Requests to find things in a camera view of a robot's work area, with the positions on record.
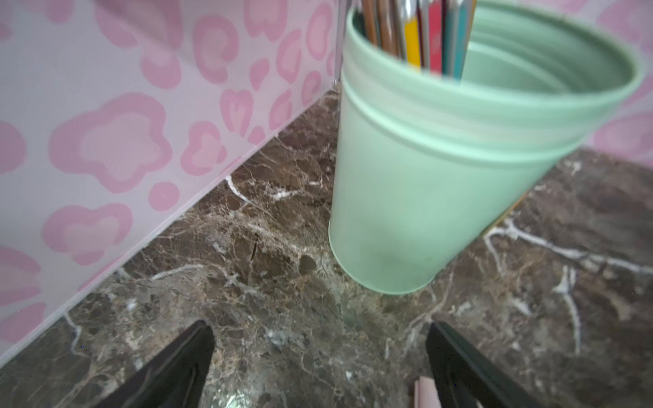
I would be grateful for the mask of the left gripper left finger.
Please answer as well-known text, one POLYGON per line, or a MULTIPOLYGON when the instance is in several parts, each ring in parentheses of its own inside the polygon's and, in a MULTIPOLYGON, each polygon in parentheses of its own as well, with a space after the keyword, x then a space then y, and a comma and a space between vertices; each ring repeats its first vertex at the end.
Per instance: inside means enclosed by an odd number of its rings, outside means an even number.
POLYGON ((212 328, 194 322, 96 407, 199 406, 215 345, 212 328))

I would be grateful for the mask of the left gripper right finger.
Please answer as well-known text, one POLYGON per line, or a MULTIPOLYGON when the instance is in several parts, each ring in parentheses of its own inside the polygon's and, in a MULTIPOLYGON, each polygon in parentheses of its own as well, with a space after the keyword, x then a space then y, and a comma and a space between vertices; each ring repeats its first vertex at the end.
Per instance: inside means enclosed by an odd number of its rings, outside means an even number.
POLYGON ((443 407, 541 406, 444 321, 430 325, 426 350, 443 407))

